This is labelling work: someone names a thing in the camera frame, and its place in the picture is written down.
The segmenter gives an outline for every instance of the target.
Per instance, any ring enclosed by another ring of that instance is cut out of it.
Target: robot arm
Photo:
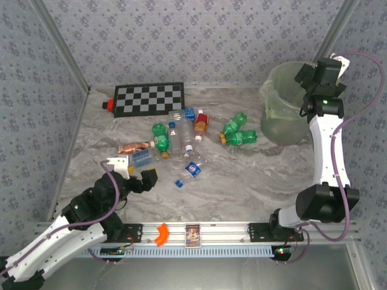
[[[340,188],[332,165],[331,139],[334,130],[343,122],[342,100],[345,89],[337,85],[342,70],[341,61],[321,59],[315,68],[304,65],[295,81],[306,90],[300,115],[307,116],[314,143],[313,186],[300,192],[296,204],[278,212],[278,224],[293,228],[302,221],[341,222],[345,217]],[[334,153],[340,179],[345,187],[350,210],[359,200],[359,191],[350,188],[342,148],[341,130],[336,134]]]
[[[119,201],[125,200],[129,192],[149,191],[157,181],[154,169],[142,172],[142,180],[130,177],[128,157],[110,158],[108,164],[114,165],[114,171],[110,174],[117,184]],[[73,198],[37,239],[17,254],[1,261],[0,271],[12,267],[5,276],[7,280],[2,284],[3,289],[38,290],[57,269],[82,251],[105,241],[117,241],[124,227],[117,213],[113,212],[106,219],[93,224],[94,220],[112,210],[115,199],[114,184],[106,173],[95,182],[94,187]],[[71,226],[85,222],[92,224]],[[31,253],[17,263],[28,252]]]

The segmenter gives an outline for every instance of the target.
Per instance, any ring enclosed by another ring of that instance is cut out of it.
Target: red label
[[[208,122],[209,122],[210,118],[208,117],[208,115],[206,114],[199,114],[197,120],[196,120],[196,123],[199,123],[199,122],[205,122],[206,125],[208,125]]]

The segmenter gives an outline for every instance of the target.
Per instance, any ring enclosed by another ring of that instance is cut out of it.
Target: trash bin
[[[297,144],[309,131],[307,119],[299,115],[305,90],[294,80],[304,63],[288,62],[276,66],[259,89],[259,96],[265,101],[262,133],[279,145]]]

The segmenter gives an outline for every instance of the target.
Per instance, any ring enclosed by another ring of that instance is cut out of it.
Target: green plastic bottle
[[[163,159],[168,158],[168,135],[163,124],[154,124],[152,127],[153,134],[155,135],[155,145],[156,148],[160,151],[161,157]]]
[[[240,128],[246,124],[246,122],[247,116],[243,114],[243,112],[239,112],[232,118],[232,120],[224,125],[222,134],[225,135],[239,131]]]
[[[254,130],[247,130],[226,134],[224,138],[221,137],[221,142],[223,145],[239,146],[246,143],[255,143],[256,139],[256,132]]]

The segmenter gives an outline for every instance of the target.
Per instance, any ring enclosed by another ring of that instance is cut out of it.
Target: black and white checkerboard
[[[116,86],[114,118],[167,115],[184,109],[183,83],[151,83]]]

